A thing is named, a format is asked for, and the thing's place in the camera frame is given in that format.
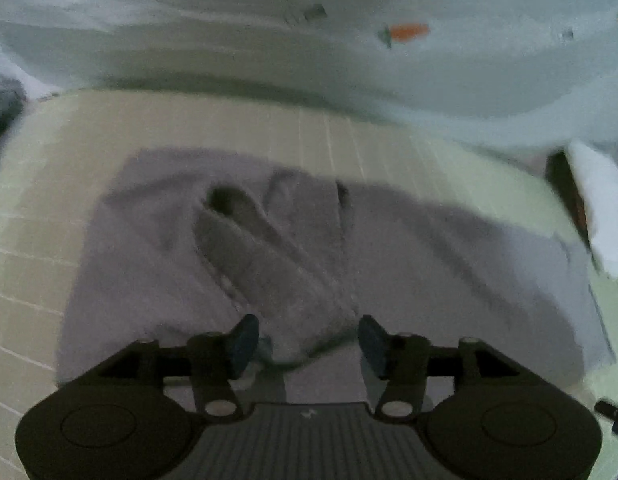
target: gray garment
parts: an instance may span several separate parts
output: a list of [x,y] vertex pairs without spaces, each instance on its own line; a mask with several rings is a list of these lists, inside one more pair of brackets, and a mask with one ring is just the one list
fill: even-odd
[[436,345],[482,338],[558,385],[614,359],[581,244],[388,187],[157,150],[129,160],[95,208],[58,381],[135,339],[182,345],[247,312],[264,337],[234,385],[243,402],[373,403],[382,384],[353,332],[363,314]]

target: circular cover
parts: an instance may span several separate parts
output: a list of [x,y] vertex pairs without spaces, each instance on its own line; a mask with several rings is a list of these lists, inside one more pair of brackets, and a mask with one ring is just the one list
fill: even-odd
[[464,388],[431,412],[425,434],[446,467],[481,480],[586,478],[602,442],[594,416],[547,385]]
[[146,480],[173,468],[191,436],[187,412],[157,390],[67,386],[25,414],[16,448],[41,480]]

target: white pillow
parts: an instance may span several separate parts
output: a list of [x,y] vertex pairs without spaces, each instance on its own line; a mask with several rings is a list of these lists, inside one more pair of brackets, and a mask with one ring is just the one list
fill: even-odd
[[618,166],[613,158],[579,140],[566,150],[582,196],[594,257],[618,279]]

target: ribbed gray panel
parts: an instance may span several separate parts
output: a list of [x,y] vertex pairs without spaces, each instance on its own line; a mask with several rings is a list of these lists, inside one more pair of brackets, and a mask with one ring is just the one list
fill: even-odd
[[452,480],[417,433],[374,420],[363,404],[259,405],[208,428],[164,480]]

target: gray cloth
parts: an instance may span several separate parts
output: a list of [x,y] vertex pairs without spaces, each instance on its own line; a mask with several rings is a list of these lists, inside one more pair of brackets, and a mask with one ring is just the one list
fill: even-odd
[[[141,152],[95,208],[58,348],[75,378],[138,338],[163,346],[261,320],[243,402],[377,400],[355,341],[482,338],[568,385],[614,357],[581,244],[247,156]],[[182,390],[171,391],[188,407]]]

